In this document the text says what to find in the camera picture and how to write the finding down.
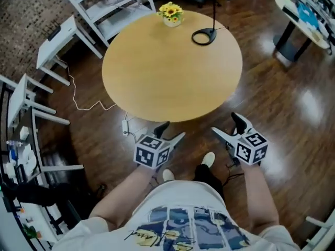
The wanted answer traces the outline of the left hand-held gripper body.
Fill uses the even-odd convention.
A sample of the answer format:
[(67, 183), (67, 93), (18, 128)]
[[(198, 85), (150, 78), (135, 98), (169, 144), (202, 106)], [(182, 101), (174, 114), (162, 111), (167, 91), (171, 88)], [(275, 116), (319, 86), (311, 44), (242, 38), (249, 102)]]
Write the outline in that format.
[(147, 134), (141, 135), (135, 143), (133, 161), (138, 165), (157, 169), (169, 160), (171, 144)]

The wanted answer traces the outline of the person's left forearm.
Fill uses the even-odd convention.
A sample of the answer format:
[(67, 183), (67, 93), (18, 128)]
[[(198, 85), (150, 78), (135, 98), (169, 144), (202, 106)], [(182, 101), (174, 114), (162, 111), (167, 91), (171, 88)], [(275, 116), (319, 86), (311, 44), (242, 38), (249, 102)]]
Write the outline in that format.
[(89, 218), (102, 218), (110, 231), (118, 229), (139, 203), (154, 175), (154, 169), (137, 167), (93, 208)]

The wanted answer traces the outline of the person's right forearm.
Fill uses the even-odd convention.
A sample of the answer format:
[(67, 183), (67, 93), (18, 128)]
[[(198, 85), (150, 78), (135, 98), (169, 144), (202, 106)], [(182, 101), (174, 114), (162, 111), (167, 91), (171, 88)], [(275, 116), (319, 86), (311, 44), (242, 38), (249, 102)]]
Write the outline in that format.
[(244, 173), (251, 233), (258, 235), (266, 228), (279, 225), (278, 210), (259, 165), (241, 164)]

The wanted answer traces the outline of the person's left white shoe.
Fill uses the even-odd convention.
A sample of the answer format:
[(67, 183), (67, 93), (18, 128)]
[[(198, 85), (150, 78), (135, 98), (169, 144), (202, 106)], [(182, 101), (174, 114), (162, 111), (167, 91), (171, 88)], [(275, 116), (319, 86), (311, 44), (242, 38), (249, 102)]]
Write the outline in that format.
[(173, 172), (169, 169), (165, 169), (162, 173), (162, 178), (164, 182), (175, 180)]

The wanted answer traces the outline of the person's black trousers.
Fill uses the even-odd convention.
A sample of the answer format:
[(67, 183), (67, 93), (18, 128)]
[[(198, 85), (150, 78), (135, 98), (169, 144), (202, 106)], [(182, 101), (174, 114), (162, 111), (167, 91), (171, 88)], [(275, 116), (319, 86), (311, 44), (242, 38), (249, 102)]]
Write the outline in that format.
[(207, 165), (200, 164), (196, 167), (193, 181), (208, 184), (219, 193), (223, 200), (225, 199), (222, 182), (217, 177), (215, 177), (215, 175), (211, 172), (210, 168)]

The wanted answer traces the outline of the person's white printed t-shirt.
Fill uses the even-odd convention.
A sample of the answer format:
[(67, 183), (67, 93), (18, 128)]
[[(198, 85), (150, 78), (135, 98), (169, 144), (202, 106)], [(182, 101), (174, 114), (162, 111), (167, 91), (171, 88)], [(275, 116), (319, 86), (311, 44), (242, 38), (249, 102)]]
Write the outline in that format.
[(152, 190), (121, 228), (101, 218), (81, 221), (52, 251), (299, 251), (275, 225), (254, 235), (241, 229), (222, 197), (202, 182), (175, 180)]

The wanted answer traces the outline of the white oval table black base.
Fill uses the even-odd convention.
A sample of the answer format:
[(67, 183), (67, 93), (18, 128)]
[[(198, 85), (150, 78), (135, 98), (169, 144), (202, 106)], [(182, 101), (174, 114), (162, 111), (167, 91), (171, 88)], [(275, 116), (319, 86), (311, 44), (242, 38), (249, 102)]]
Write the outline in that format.
[[(324, 24), (318, 20), (319, 28), (315, 29), (299, 18), (297, 6), (302, 2), (293, 0), (275, 0), (275, 2), (278, 8), (288, 18), (288, 24), (283, 33), (273, 38), (275, 49), (285, 59), (290, 62), (296, 62), (311, 43), (314, 43), (321, 49), (331, 50), (331, 45), (328, 40), (329, 34)], [(299, 49), (297, 49), (289, 39), (294, 29), (298, 29), (306, 37), (306, 41)]]

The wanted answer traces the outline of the white shelf unit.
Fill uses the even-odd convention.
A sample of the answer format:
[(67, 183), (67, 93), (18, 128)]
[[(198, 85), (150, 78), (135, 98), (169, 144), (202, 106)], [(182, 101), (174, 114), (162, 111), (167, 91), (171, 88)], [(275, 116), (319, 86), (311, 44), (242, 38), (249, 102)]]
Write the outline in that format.
[(156, 12), (153, 0), (123, 0), (109, 6), (100, 0), (88, 7), (84, 5), (88, 0), (69, 1), (106, 46), (127, 25)]

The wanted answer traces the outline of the sunflowers in white pot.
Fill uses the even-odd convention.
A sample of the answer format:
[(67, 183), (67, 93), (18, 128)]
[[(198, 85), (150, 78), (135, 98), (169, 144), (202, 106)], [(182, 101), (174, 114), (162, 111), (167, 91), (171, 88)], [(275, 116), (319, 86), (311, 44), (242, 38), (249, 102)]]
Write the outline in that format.
[(184, 20), (182, 7), (172, 2), (162, 5), (157, 14), (162, 17), (164, 24), (170, 28), (179, 26)]

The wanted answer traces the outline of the stack of white bowls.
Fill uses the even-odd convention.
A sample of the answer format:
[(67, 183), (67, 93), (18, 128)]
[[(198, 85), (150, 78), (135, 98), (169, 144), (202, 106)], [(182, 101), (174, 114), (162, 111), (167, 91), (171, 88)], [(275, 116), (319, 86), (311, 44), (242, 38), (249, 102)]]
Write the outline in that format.
[(37, 159), (30, 144), (27, 144), (23, 149), (23, 166), (27, 176), (31, 176), (37, 166)]

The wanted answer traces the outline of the white low shelf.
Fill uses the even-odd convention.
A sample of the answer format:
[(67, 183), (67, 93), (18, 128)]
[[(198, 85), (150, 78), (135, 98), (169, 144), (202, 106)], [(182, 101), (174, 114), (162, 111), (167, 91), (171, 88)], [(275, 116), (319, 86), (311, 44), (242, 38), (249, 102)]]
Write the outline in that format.
[(18, 219), (22, 230), (25, 224), (28, 227), (33, 226), (36, 231), (40, 232), (41, 237), (33, 238), (34, 240), (51, 246), (70, 230), (55, 204), (51, 207), (42, 207), (37, 204), (21, 203), (15, 208), (14, 217)]

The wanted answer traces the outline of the small green plant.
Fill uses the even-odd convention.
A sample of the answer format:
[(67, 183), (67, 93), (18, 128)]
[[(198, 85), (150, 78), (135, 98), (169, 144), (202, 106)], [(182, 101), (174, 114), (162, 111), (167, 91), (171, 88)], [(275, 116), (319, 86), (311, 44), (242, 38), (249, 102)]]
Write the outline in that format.
[(28, 227), (27, 225), (23, 224), (23, 230), (29, 239), (41, 237), (40, 232), (36, 231), (33, 226)]

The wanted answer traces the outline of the white slatted stool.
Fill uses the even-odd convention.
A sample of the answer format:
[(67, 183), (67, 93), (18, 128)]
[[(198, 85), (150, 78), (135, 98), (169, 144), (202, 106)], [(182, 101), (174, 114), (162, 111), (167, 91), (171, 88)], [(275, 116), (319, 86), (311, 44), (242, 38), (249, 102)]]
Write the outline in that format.
[(27, 74), (24, 74), (18, 84), (9, 79), (5, 78), (4, 76), (0, 75), (0, 80), (3, 81), (5, 84), (9, 84), (14, 88), (14, 92), (12, 93), (9, 99), (9, 105), (7, 110), (7, 127), (11, 128), (14, 127), (14, 123), (22, 109), (32, 109), (32, 113), (39, 117), (46, 120), (50, 120), (56, 123), (60, 123), (63, 125), (69, 125), (70, 121), (67, 119), (62, 119), (57, 117), (56, 110), (49, 108), (47, 106), (41, 105), (34, 101), (35, 93), (31, 92), (27, 89), (28, 83), (32, 83), (36, 87), (52, 94), (53, 89), (47, 87), (44, 84), (32, 79)]

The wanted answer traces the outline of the black router with antennas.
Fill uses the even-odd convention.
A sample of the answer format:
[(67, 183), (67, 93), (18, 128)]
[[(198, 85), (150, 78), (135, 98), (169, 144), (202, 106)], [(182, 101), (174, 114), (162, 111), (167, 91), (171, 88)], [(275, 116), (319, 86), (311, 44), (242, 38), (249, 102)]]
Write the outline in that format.
[(51, 41), (60, 31), (61, 31), (61, 25), (54, 21), (54, 28), (51, 30), (51, 32), (49, 33), (47, 40)]

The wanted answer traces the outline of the dark top white frame desk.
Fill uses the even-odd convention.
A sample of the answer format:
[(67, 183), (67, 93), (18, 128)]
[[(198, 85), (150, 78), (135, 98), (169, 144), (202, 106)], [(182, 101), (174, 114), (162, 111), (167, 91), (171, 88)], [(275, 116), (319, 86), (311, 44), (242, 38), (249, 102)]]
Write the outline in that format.
[[(73, 171), (73, 170), (82, 170), (84, 168), (83, 165), (64, 165), (64, 166), (44, 166), (42, 163), (41, 159), (41, 153), (40, 153), (40, 148), (38, 144), (38, 129), (36, 126), (36, 119), (38, 117), (35, 116), (32, 113), (32, 109), (29, 108), (21, 117), (18, 125), (15, 127), (14, 132), (12, 134), (11, 140), (14, 141), (15, 143), (19, 142), (21, 143), (20, 146), (17, 147), (17, 152), (18, 152), (18, 165), (23, 166), (23, 149), (27, 144), (30, 144), (32, 147), (32, 150), (35, 153), (36, 159), (37, 159), (37, 166), (31, 176), (27, 176), (24, 170), (23, 166), (23, 176), (26, 177), (28, 181), (38, 178), (39, 181), (42, 184), (46, 184), (47, 181), (45, 180), (45, 173), (50, 173), (50, 172), (65, 172), (65, 171)], [(29, 136), (25, 141), (20, 140), (20, 129), (22, 126), (26, 126), (29, 128)]]

